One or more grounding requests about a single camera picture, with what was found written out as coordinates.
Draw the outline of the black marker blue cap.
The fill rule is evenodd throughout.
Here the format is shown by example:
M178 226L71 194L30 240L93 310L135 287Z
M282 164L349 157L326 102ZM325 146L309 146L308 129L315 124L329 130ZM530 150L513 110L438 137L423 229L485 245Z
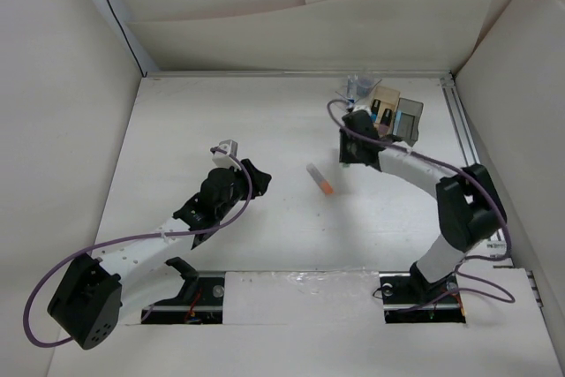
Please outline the black marker blue cap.
M373 98L370 106L370 112L371 112L371 119L374 124L378 123L380 119L380 105L381 105L381 100L378 98Z

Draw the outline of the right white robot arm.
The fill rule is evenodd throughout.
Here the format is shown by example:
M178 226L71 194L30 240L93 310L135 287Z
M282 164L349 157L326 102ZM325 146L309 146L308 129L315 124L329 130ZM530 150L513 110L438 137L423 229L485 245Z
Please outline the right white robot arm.
M367 111L343 116L340 128L342 164L363 164L399 177L437 202L440 235L411 265L408 290L420 304L451 295L442 291L447 280L466 260L483 260L469 252L501 231L507 242L507 215L485 166L474 163L457 168L411 150L394 135L379 135Z

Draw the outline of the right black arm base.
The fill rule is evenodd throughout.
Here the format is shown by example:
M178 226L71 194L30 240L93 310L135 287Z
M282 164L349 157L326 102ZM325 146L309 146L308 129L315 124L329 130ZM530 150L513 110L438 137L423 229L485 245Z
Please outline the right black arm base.
M453 274L420 290L409 272L383 272L373 297L382 301L387 324L464 324L463 303L457 289Z

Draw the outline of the orange highlighter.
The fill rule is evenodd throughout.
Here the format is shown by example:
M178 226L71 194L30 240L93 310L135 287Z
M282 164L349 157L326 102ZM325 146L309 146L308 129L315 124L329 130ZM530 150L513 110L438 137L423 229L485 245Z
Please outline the orange highlighter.
M321 172L313 163L308 163L306 165L306 170L313 179L314 183L321 189L321 191L325 195L331 195L334 193L334 189L331 184L326 180L326 178L321 174Z

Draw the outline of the clear blue glue pen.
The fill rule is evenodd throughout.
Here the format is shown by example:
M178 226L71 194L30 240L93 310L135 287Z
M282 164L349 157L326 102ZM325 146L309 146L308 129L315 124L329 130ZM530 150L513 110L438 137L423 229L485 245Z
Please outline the clear blue glue pen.
M348 107L354 106L357 100L357 80L356 76L352 75L347 78L347 84L345 86L345 100Z

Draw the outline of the blue highlighter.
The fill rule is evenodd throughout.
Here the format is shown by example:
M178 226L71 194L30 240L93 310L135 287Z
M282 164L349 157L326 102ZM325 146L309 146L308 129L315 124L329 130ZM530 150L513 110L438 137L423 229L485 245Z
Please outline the blue highlighter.
M393 124L391 125L391 134L397 135L398 125L399 125L399 123L400 123L401 117L402 117L402 111L397 110L397 111L395 112L395 117L394 117Z

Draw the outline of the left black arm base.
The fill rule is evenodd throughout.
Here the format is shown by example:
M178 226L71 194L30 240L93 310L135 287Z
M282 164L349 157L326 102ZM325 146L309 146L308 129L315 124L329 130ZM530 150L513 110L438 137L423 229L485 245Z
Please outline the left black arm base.
M176 257L165 262L166 271L182 280L174 297L164 298L142 310L143 325L216 325L222 324L225 272L200 272Z

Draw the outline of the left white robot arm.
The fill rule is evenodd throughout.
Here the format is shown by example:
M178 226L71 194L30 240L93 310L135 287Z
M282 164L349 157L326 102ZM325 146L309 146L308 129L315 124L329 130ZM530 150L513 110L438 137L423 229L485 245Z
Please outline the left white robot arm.
M80 348L93 349L140 308L197 297L200 274L184 255L235 222L232 208L264 195L272 179L232 154L216 152L214 162L199 191L155 233L93 245L62 261L66 271L47 312Z

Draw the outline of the black marker purple cap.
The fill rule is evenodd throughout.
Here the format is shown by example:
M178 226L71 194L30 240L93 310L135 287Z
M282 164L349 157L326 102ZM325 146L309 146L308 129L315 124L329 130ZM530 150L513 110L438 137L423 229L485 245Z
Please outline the black marker purple cap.
M378 132L379 134L384 137L385 135L388 134L390 125L391 125L391 121L392 121L392 117L393 117L393 110L392 109L384 109L381 119L380 119L380 123L379 123L379 127L378 127Z

